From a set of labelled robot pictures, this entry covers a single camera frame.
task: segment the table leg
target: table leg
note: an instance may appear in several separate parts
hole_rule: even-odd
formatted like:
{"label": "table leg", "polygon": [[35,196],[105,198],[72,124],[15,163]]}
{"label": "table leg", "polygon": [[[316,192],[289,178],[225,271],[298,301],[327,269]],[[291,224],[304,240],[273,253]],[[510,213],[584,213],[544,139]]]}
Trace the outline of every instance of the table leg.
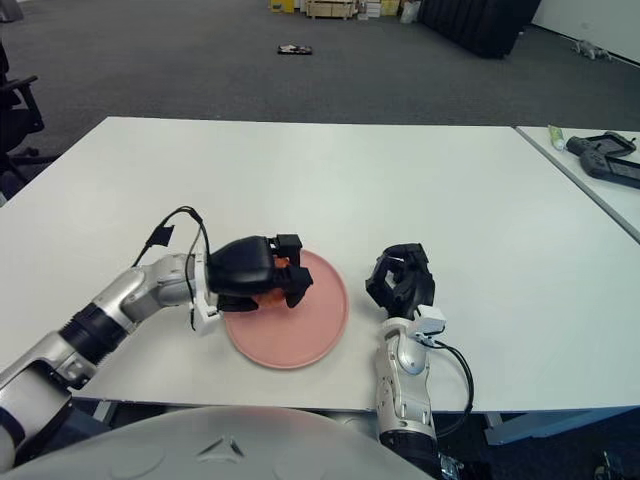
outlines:
{"label": "table leg", "polygon": [[503,421],[500,413],[485,414],[488,428],[484,435],[489,445],[504,445],[524,438],[550,437],[620,415],[635,407],[598,408],[559,412],[531,412]]}

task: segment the black cable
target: black cable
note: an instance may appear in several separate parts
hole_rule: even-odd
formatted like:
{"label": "black cable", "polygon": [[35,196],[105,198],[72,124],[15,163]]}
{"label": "black cable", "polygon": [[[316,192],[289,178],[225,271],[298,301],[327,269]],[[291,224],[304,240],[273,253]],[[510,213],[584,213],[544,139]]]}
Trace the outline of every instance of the black cable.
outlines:
{"label": "black cable", "polygon": [[447,435],[451,435],[453,432],[458,430],[458,428],[460,428],[462,424],[466,421],[466,419],[469,417],[471,410],[473,410],[473,397],[475,395],[473,375],[471,374],[471,368],[469,368],[469,364],[467,363],[467,360],[464,358],[464,355],[462,355],[462,353],[460,353],[458,349],[451,347],[446,343],[440,342],[438,340],[433,341],[433,343],[435,343],[437,346],[428,345],[424,342],[420,342],[420,343],[422,343],[422,345],[428,348],[433,348],[435,350],[447,350],[449,353],[451,353],[456,358],[456,360],[460,362],[460,365],[462,366],[462,370],[464,371],[464,376],[467,379],[469,396],[467,399],[467,405],[465,406],[464,412],[462,412],[462,416],[458,418],[458,420],[453,422],[451,425],[443,428],[440,432],[436,433],[436,436],[438,437],[445,437]]}
{"label": "black cable", "polygon": [[[158,225],[156,225],[156,228],[153,229],[153,232],[151,232],[151,235],[145,242],[144,247],[138,254],[138,257],[136,258],[136,260],[133,262],[132,267],[137,267],[138,264],[140,263],[140,260],[142,260],[142,257],[144,256],[144,254],[147,253],[147,251],[154,245],[162,244],[166,246],[164,241],[166,241],[168,244],[169,238],[171,236],[171,231],[169,231],[167,235],[162,235],[162,236],[160,236],[158,232],[166,234],[167,232],[162,232],[162,229],[165,228],[167,222],[171,220],[172,217],[174,217],[175,215],[178,215],[179,213],[186,213],[198,224],[198,232],[196,233],[196,237],[193,239],[193,243],[189,248],[189,252],[187,253],[187,258],[184,262],[184,278],[187,282],[187,289],[189,290],[189,299],[191,300],[191,303],[194,303],[193,287],[191,286],[191,280],[189,280],[189,260],[191,260],[192,258],[193,249],[195,248],[198,238],[200,238],[200,233],[202,233],[204,237],[207,258],[209,258],[209,255],[211,254],[211,247],[209,245],[209,235],[207,234],[207,228],[204,226],[204,221],[202,220],[202,217],[198,214],[195,208],[189,205],[183,205],[181,207],[176,208],[173,212],[171,212],[169,215],[164,217],[162,221]],[[193,324],[194,322],[193,308],[189,310],[189,317],[190,317],[189,323],[191,324],[191,328],[195,330],[195,326]]]}
{"label": "black cable", "polygon": [[179,213],[188,214],[200,226],[200,228],[202,229],[202,234],[204,236],[204,240],[205,240],[205,247],[207,249],[207,257],[209,256],[209,254],[211,253],[211,247],[209,245],[209,235],[207,234],[207,228],[204,226],[204,221],[202,220],[202,217],[198,214],[198,212],[196,211],[195,208],[193,208],[193,207],[191,207],[189,205],[183,205],[181,207],[176,208],[173,212],[171,212],[169,215],[164,217],[164,219],[153,229],[153,232],[151,233],[151,235],[149,236],[149,238],[145,242],[145,245],[142,248],[142,250],[140,251],[140,254],[136,258],[136,260],[133,262],[132,267],[138,266],[138,264],[140,263],[140,260],[142,260],[142,257],[144,256],[144,254],[147,253],[147,251],[153,245],[156,245],[156,243],[154,243],[154,235],[156,234],[156,232],[158,232],[158,230],[163,229],[165,227],[165,225],[167,224],[167,222],[169,220],[171,220],[172,217],[174,217],[175,215],[178,215]]}
{"label": "black cable", "polygon": [[[191,300],[192,304],[194,303],[194,299],[193,299],[193,288],[191,287],[191,280],[189,280],[189,260],[191,260],[191,254],[193,253],[193,249],[195,248],[196,243],[198,242],[198,238],[200,238],[200,232],[203,232],[202,226],[198,228],[198,233],[196,233],[196,238],[193,239],[193,242],[191,243],[191,247],[189,247],[189,251],[187,252],[187,259],[184,261],[184,279],[187,281],[187,288],[189,289],[189,300]],[[191,330],[195,332],[196,327],[193,324],[194,308],[195,308],[195,305],[193,307],[189,307],[189,324],[191,325]]]}

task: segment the gray carpet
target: gray carpet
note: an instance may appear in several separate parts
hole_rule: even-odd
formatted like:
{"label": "gray carpet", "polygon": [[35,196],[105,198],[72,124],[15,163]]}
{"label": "gray carpet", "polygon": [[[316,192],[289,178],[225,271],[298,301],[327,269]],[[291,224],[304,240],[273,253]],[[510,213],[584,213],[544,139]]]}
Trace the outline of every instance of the gray carpet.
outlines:
{"label": "gray carpet", "polygon": [[[3,25],[14,76],[37,74],[64,151],[108,115],[640,130],[640,69],[591,62],[529,28],[504,61],[420,24],[274,14],[266,0],[30,0]],[[311,57],[276,55],[281,43]]]}

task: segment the white table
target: white table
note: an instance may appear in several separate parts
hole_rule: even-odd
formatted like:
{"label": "white table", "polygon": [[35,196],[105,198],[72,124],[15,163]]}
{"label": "white table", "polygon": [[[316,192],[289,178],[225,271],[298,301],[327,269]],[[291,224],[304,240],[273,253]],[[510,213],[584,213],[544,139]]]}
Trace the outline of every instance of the white table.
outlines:
{"label": "white table", "polygon": [[[203,215],[214,246],[299,233],[343,275],[344,337],[312,366],[269,370],[224,328],[197,338],[186,308],[168,309],[82,396],[371,409],[384,313],[364,280],[385,247],[422,242],[477,411],[640,404],[640,249],[506,127],[109,118],[0,209],[0,368],[127,268],[181,204]],[[194,227],[176,224],[148,261],[186,251]],[[432,355],[429,384],[434,410],[463,409],[454,360]]]}
{"label": "white table", "polygon": [[[553,148],[549,140],[549,130],[546,127],[518,127],[518,131],[611,215],[622,228],[640,242],[640,190],[605,180],[598,180],[587,175],[580,166],[578,157],[567,150],[559,152]],[[584,138],[602,135],[605,130],[563,128],[562,131],[565,140],[568,141],[573,136]],[[639,132],[619,131],[618,133],[629,140],[632,138],[640,139]],[[640,164],[640,152],[638,150],[622,158]]]}

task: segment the cable connector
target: cable connector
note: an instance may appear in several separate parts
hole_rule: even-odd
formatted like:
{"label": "cable connector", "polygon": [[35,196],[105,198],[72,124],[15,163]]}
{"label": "cable connector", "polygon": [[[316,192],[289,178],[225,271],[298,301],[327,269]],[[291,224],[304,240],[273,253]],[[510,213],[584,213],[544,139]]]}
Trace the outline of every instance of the cable connector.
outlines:
{"label": "cable connector", "polygon": [[444,332],[447,319],[437,307],[418,305],[413,312],[413,322],[407,328],[407,336],[418,343],[434,346],[434,335]]}

